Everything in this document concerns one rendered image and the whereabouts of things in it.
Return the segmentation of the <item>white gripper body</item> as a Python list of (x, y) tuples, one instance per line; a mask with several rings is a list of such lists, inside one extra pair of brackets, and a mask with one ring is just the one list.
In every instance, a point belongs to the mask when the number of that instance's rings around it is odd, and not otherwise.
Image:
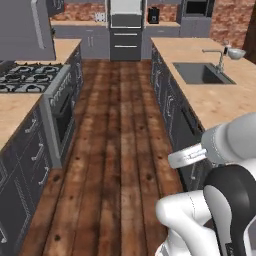
[(201, 145), (193, 145), (168, 155), (173, 169), (189, 166), (206, 158), (206, 150)]

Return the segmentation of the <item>dark island cabinet run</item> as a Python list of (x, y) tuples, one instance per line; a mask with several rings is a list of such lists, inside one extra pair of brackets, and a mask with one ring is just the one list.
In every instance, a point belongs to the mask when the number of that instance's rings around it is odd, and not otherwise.
[[(154, 87), (172, 151), (175, 152), (173, 149), (173, 128), (176, 113), (178, 108), (188, 101), (155, 45), (152, 45), (151, 84)], [(195, 164), (178, 168), (183, 189), (185, 191), (202, 189), (210, 170), (211, 164), (208, 160), (201, 160)]]

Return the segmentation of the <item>grey bowl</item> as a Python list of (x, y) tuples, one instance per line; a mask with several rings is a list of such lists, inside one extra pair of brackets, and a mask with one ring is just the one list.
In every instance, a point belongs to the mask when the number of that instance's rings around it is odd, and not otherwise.
[(239, 60), (239, 59), (243, 58), (245, 54), (246, 54), (246, 52), (242, 49), (238, 49), (238, 48), (229, 48), (228, 49), (228, 56), (232, 60)]

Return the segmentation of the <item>grey base cabinet run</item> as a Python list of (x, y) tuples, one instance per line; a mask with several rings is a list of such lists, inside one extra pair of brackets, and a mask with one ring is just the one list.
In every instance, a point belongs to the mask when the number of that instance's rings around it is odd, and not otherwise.
[(172, 26), (148, 26), (142, 33), (141, 58), (150, 59), (152, 51), (151, 37), (178, 37), (180, 27)]
[(104, 26), (54, 25), (55, 36), (61, 39), (81, 39), (83, 59), (109, 59), (109, 31)]

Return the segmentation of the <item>dark base cabinet run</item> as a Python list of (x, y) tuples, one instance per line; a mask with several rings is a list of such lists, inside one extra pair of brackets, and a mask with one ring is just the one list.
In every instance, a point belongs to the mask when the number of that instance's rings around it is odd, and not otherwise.
[(71, 54), (68, 64), (71, 65), (71, 80), (73, 85), (73, 100), (77, 101), (83, 87), (83, 70), (80, 46), (77, 46)]

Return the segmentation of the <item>dark base cabinet with drawers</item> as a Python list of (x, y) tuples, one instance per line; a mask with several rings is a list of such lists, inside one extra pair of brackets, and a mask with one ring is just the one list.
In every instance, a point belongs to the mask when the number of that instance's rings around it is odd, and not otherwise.
[[(36, 126), (26, 134), (32, 119), (37, 119)], [(37, 161), (32, 161), (39, 143), (44, 144), (44, 150)], [(52, 163), (40, 108), (35, 107), (0, 155), (0, 227), (8, 238), (2, 244), (0, 234), (0, 256), (19, 253), (48, 178), (38, 185), (45, 174), (44, 167), (51, 170)]]

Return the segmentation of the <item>grey fridge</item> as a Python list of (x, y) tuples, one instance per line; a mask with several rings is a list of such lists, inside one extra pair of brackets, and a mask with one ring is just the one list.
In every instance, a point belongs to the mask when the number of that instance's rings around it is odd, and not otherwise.
[(33, 22), (31, 0), (0, 0), (0, 60), (55, 60), (48, 11), (44, 26), (46, 48), (40, 49)]

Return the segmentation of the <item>dark dishwasher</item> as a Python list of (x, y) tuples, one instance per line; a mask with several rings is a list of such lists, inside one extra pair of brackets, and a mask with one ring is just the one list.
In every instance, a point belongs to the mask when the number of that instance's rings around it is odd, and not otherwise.
[(184, 102), (177, 110), (173, 132), (175, 151), (201, 141), (203, 127), (187, 102)]

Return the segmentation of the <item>grey sink basin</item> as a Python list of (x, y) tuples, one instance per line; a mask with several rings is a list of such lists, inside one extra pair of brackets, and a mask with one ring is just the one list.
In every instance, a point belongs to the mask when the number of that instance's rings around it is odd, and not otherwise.
[(217, 72), (212, 63), (174, 62), (174, 67), (187, 84), (234, 84), (222, 72)]

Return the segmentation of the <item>steel sink tap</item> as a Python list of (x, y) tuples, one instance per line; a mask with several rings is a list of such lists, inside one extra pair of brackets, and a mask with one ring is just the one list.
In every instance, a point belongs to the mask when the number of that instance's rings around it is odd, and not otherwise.
[(223, 58), (227, 55), (228, 50), (229, 50), (229, 46), (225, 46), (223, 50), (217, 50), (217, 49), (202, 49), (203, 53), (219, 53), (220, 54), (220, 58), (219, 58), (219, 62), (216, 65), (216, 72), (217, 73), (221, 73), (224, 70), (224, 63), (223, 63)]

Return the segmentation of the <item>grey oven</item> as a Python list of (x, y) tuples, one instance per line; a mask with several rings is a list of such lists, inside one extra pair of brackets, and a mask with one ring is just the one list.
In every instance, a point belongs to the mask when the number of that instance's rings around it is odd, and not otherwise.
[[(63, 65), (58, 74), (66, 72), (71, 73), (70, 65)], [(42, 94), (40, 111), (53, 167), (62, 168), (75, 128), (73, 87), (72, 91), (55, 106), (50, 104), (49, 87)]]

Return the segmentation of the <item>steel tall appliance with drawers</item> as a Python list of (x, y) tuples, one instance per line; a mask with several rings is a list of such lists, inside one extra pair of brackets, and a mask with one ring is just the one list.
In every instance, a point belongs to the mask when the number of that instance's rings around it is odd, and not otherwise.
[(111, 61), (140, 61), (145, 0), (106, 0)]

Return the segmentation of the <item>black coffee machine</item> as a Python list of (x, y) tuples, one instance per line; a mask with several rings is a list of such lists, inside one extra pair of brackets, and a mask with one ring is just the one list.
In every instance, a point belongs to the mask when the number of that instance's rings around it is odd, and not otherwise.
[(151, 7), (148, 9), (147, 21), (149, 24), (159, 23), (160, 9), (157, 7)]

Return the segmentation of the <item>black gas hob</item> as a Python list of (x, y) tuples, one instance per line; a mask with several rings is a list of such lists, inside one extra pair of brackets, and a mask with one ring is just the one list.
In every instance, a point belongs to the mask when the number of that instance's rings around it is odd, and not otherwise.
[(0, 93), (43, 93), (63, 65), (13, 64), (0, 72)]

